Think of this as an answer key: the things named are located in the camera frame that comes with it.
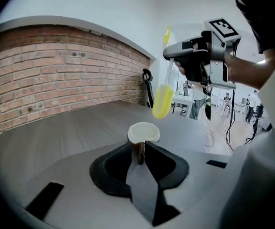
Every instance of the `brick wall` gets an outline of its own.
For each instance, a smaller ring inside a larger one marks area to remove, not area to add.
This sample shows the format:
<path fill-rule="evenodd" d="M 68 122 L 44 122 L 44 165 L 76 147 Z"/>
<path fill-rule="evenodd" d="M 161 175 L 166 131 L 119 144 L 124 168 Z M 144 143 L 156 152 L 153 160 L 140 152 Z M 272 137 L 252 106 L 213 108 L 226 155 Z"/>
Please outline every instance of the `brick wall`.
<path fill-rule="evenodd" d="M 149 58 L 93 31 L 29 26 L 0 34 L 0 134 L 110 101 L 145 104 Z"/>

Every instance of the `brown liquid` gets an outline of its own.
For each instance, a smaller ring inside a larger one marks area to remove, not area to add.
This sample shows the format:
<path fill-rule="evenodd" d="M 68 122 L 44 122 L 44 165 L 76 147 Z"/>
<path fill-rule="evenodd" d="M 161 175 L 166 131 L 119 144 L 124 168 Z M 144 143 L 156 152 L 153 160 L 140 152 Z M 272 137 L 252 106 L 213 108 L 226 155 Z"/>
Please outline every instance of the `brown liquid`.
<path fill-rule="evenodd" d="M 132 144 L 132 151 L 135 153 L 135 156 L 138 157 L 138 164 L 142 165 L 145 161 L 145 143 L 140 142 Z"/>

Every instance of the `gray table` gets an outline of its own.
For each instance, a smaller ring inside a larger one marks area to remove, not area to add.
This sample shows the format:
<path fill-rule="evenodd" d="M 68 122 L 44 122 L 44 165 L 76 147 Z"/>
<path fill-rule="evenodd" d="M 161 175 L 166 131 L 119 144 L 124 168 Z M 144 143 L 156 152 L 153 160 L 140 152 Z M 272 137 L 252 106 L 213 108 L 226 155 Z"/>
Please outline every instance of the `gray table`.
<path fill-rule="evenodd" d="M 104 194 L 94 186 L 88 172 L 96 157 L 125 143 L 128 128 L 140 121 L 155 124 L 160 130 L 159 145 L 190 165 L 190 175 L 183 183 L 165 191 L 168 204 L 183 213 L 160 228 L 181 228 L 181 221 L 188 225 L 183 221 L 187 218 L 191 218 L 191 228 L 209 225 L 208 228 L 215 228 L 238 174 L 232 173 L 233 183 L 219 198 L 215 191 L 221 191 L 223 183 L 215 184 L 224 181 L 223 174 L 229 174 L 233 166 L 221 169 L 206 162 L 214 159 L 227 163 L 230 157 L 204 153 L 205 132 L 197 121 L 172 114 L 157 120 L 151 109 L 125 102 L 48 117 L 3 133 L 0 137 L 3 196 L 24 220 L 43 228 L 151 228 L 129 199 Z M 50 181 L 64 184 L 64 189 L 43 223 L 25 213 L 24 207 Z M 205 206 L 211 199 L 219 200 L 214 202 L 214 208 Z M 202 210 L 209 212 L 208 220 L 200 217 Z"/>

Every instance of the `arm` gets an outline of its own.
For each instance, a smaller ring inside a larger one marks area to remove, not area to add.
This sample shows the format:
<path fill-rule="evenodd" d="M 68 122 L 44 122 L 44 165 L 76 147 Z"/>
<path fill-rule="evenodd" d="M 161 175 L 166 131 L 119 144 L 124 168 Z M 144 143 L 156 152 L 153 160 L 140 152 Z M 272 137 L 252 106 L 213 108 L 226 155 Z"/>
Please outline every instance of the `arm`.
<path fill-rule="evenodd" d="M 224 59 L 228 66 L 229 81 L 260 89 L 275 70 L 275 50 L 265 50 L 264 55 L 266 63 L 256 64 L 226 53 Z"/>

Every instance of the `black slot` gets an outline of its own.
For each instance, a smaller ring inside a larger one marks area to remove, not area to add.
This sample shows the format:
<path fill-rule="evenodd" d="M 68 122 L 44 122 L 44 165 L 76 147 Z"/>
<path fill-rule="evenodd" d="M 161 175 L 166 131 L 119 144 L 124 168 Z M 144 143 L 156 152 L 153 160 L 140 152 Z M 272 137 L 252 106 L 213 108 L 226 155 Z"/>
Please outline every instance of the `black slot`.
<path fill-rule="evenodd" d="M 63 187 L 64 185 L 62 184 L 50 182 L 37 197 L 33 199 L 26 210 L 36 218 L 43 220 Z"/>
<path fill-rule="evenodd" d="M 208 165 L 211 165 L 211 166 L 216 166 L 216 167 L 219 167 L 219 168 L 222 168 L 222 169 L 225 169 L 225 167 L 227 166 L 227 163 L 224 163 L 224 162 L 219 162 L 219 161 L 216 161 L 216 160 L 209 160 L 208 162 L 206 162 Z"/>

